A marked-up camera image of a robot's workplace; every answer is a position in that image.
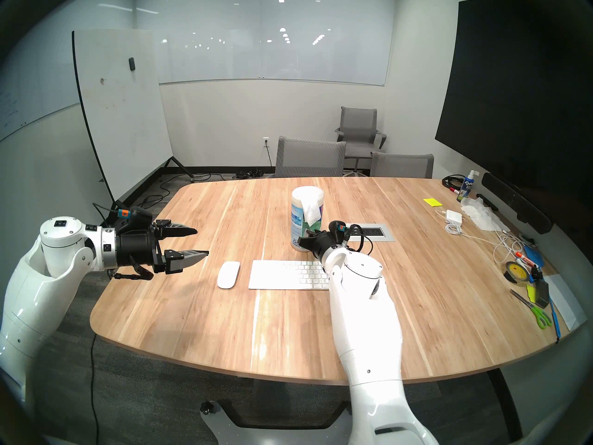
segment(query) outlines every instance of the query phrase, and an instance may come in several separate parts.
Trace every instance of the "wooden table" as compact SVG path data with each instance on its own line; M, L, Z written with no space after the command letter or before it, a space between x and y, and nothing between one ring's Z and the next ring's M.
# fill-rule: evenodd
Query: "wooden table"
M334 348L327 291L248 289L252 260L313 259L289 243L290 193L302 185L325 190L324 229L340 219L386 223L393 233L394 242L375 243L372 257L383 264L401 321L404 381L483 372L555 343L554 327L540 330L531 310L509 293L493 245L446 233L445 221L422 200L435 197L440 209L460 210L440 180L364 177L181 188L159 218L199 233L165 239L161 246L210 250L210 256L150 282L112 280L92 310L92 329L129 350L213 372L347 385ZM498 242L467 216L463 230ZM216 286L225 261L241 262L231 289ZM547 273L554 272L548 267ZM527 296L524 287L514 288Z

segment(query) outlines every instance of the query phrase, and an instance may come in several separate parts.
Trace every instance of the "red marker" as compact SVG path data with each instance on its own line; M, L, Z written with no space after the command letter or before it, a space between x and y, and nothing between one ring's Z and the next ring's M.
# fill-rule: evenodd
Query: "red marker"
M515 252L515 256L516 256L517 258L520 258L520 259L521 259L521 261L523 261L523 263L525 263L525 264L529 265L530 267L532 267L532 268L533 268L533 267L535 266L537 269L540 269L540 267L539 267L539 266L537 266L537 264L535 264L535 263L533 263L531 260L529 260L529 258L527 258L525 255L523 255L523 254L522 254L520 251L516 251L516 252Z

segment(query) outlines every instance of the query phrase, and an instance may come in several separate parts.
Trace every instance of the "white keyboard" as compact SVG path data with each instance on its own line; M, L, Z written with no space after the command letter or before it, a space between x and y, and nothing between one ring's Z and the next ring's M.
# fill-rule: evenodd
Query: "white keyboard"
M249 288L329 290L329 279L319 262L254 260L251 264Z

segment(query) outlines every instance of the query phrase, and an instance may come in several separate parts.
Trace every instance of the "chair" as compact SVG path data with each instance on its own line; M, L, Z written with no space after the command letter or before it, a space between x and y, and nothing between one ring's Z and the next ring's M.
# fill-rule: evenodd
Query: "chair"
M432 154L372 153L371 177L432 179Z
M314 142L280 136L274 177L342 177L345 142Z
M377 109L365 110L363 108L342 107L340 127L336 129L338 141L346 142L346 159L355 159L354 171L346 175L364 176L358 172L360 159L371 159L371 152L376 151L375 135L381 135L382 149L387 135L377 130Z

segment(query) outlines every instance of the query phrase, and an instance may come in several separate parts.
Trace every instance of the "soundbar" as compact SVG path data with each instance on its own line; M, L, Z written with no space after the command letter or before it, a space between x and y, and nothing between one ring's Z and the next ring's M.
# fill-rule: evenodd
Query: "soundbar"
M517 212L517 220L523 223L529 223L540 234L549 233L552 229L554 222L544 212L525 199L515 188L506 184L498 177L495 177L491 173L486 173L482 177L482 185Z

